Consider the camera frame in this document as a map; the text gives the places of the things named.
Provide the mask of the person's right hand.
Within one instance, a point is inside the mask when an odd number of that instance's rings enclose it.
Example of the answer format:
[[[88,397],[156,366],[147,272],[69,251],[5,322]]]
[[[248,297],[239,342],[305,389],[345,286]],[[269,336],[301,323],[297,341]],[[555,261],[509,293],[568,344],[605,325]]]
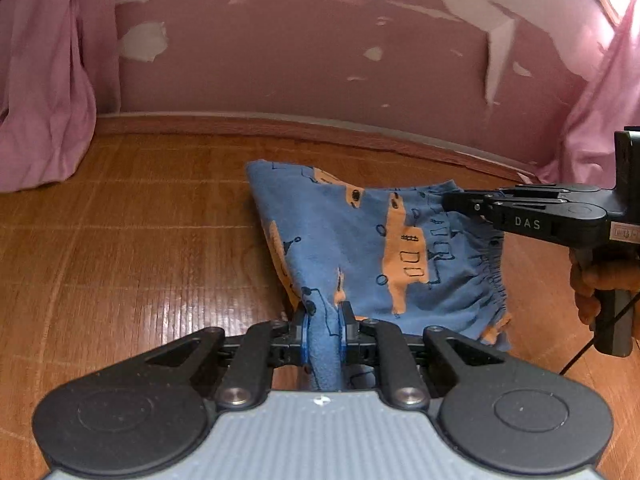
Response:
[[[640,288],[639,258],[620,261],[589,263],[582,266],[577,252],[570,250],[570,287],[575,293],[575,304],[580,322],[591,325],[600,313],[601,304],[594,294],[597,290],[626,290],[632,296]]]

